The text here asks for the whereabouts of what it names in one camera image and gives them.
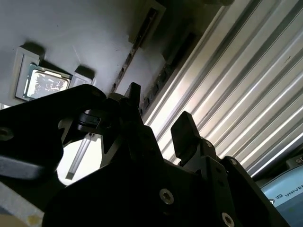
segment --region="corrugated metal panel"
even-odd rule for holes
[[[218,156],[255,174],[303,142],[303,1],[222,8],[144,119],[175,160],[170,127],[192,113]]]

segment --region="bolt hole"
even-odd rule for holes
[[[231,159],[231,163],[235,166],[235,165],[237,165],[237,162],[235,161],[235,160],[233,160],[233,159]]]
[[[225,220],[228,224],[231,224],[232,223],[232,220],[229,218],[229,217],[225,217]]]
[[[6,130],[1,129],[0,130],[0,136],[7,136],[9,133]]]
[[[170,200],[170,196],[167,192],[164,192],[163,193],[163,197],[166,199],[166,200]]]

